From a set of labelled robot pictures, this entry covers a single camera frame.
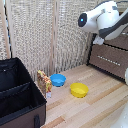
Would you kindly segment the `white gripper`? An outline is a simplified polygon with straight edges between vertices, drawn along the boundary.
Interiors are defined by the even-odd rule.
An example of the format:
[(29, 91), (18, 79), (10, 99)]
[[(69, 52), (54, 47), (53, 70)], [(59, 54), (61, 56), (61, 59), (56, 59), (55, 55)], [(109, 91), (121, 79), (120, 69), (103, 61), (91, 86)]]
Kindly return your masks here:
[(104, 40), (99, 35), (96, 35), (94, 40), (93, 40), (93, 43), (98, 44), (98, 45), (102, 45), (104, 43)]

